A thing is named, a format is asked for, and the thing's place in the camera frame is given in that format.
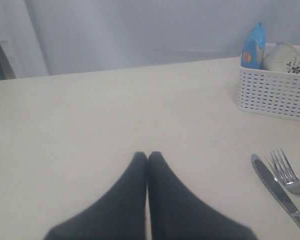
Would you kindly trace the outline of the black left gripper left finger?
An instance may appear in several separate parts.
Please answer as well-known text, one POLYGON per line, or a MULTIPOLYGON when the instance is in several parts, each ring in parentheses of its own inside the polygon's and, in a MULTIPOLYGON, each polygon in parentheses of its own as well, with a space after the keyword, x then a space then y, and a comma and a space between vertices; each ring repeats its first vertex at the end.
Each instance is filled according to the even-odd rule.
POLYGON ((54 226, 47 240, 144 240, 147 156, 136 152, 117 182, 94 204, 54 226))

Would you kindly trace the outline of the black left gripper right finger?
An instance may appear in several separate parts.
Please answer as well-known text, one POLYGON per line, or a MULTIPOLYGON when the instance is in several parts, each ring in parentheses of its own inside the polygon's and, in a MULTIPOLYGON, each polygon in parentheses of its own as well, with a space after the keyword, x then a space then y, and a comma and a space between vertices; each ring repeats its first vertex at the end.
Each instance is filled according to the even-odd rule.
POLYGON ((174 174, 163 155, 147 163, 148 204, 154 240, 255 240, 251 229, 201 201, 174 174))

